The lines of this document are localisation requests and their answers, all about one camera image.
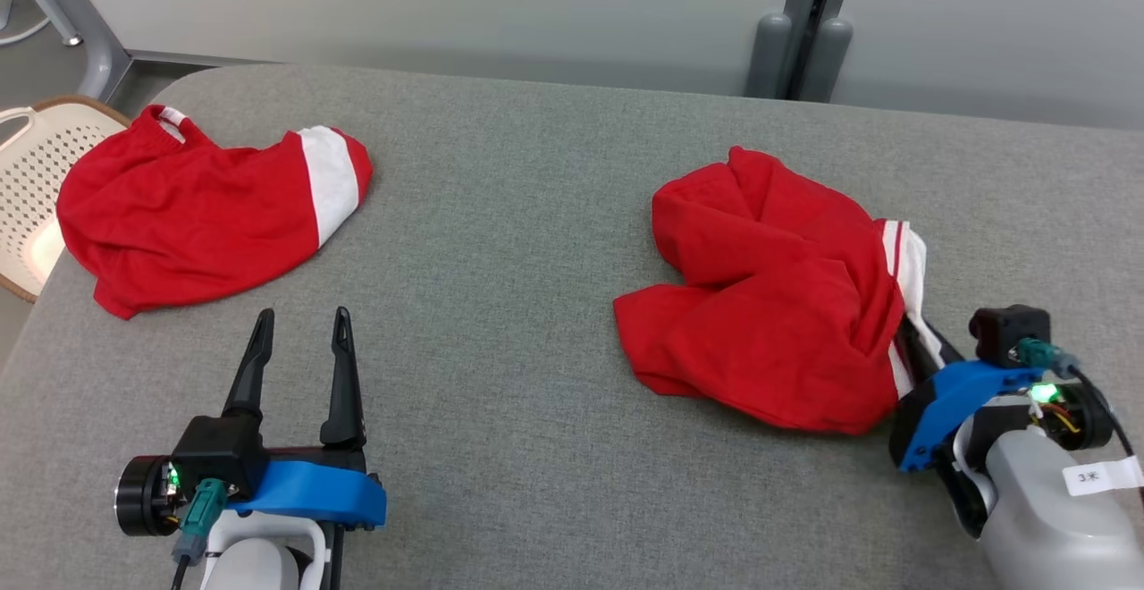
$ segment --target white label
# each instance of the white label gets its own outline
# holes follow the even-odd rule
[[[1070,496],[1085,496],[1110,489],[1144,487],[1144,472],[1136,456],[1122,461],[1075,465],[1063,469]]]

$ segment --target gray wall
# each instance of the gray wall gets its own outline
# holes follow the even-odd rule
[[[844,0],[832,102],[1144,127],[1144,0]]]
[[[93,0],[135,51],[740,94],[785,0]]]

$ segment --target white stripe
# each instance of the white stripe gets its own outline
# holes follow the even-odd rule
[[[895,260],[898,257],[898,226],[900,221],[889,221],[887,220],[885,226],[882,228],[882,250],[885,252],[885,269],[890,272],[891,277],[897,277],[893,273]]]
[[[909,377],[909,369],[901,361],[898,354],[898,346],[890,343],[890,367],[893,370],[893,386],[898,390],[898,399],[905,398],[914,389],[914,383]]]
[[[357,175],[345,138],[339,133],[318,126],[300,129],[297,135],[302,137],[302,154],[310,173],[310,196],[321,247],[358,206]]]
[[[898,239],[898,228],[901,228],[901,239]],[[917,329],[922,345],[930,354],[938,369],[945,367],[942,359],[942,341],[929,328],[922,318],[922,300],[925,288],[925,242],[917,232],[912,231],[908,221],[887,221],[882,229],[882,245],[885,248],[887,271],[893,273],[895,260],[898,274],[893,276],[906,302],[906,317]],[[893,383],[898,389],[898,398],[909,393],[908,370],[898,354],[897,346],[890,343],[890,365],[893,367]]]

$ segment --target chair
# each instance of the chair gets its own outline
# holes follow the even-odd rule
[[[0,287],[34,302],[63,252],[56,198],[79,158],[130,125],[86,96],[62,96],[0,113],[27,121],[0,143]]]

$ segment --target gray table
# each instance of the gray table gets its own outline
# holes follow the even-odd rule
[[[612,297],[675,279],[651,194],[731,145],[912,220],[962,349],[978,305],[1051,310],[1144,444],[1139,133],[321,67],[201,72],[159,101],[222,145],[339,126],[380,177],[318,256],[214,304],[120,321],[62,258],[0,375],[0,587],[166,587],[172,542],[120,536],[112,488],[220,410],[265,305],[270,445],[316,439],[334,308],[353,313],[391,509],[349,537],[348,589],[994,587],[884,429],[776,431],[631,377]]]

